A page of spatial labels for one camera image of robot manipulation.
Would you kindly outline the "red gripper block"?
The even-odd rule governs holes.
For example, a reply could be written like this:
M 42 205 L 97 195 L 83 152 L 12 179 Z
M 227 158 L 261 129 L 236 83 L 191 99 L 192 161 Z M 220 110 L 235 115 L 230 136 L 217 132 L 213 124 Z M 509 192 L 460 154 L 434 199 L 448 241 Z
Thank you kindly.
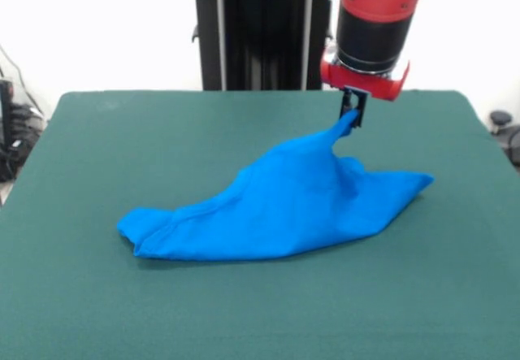
M 320 62 L 322 82 L 332 88 L 343 89 L 339 117 L 352 110 L 351 97 L 356 97 L 357 117 L 353 121 L 353 128 L 360 128 L 366 109 L 369 94 L 373 98 L 395 101 L 401 93 L 402 87 L 410 70 L 410 61 L 400 57 L 390 72 L 364 73 L 346 67 L 340 60 L 335 42 L 329 42 Z

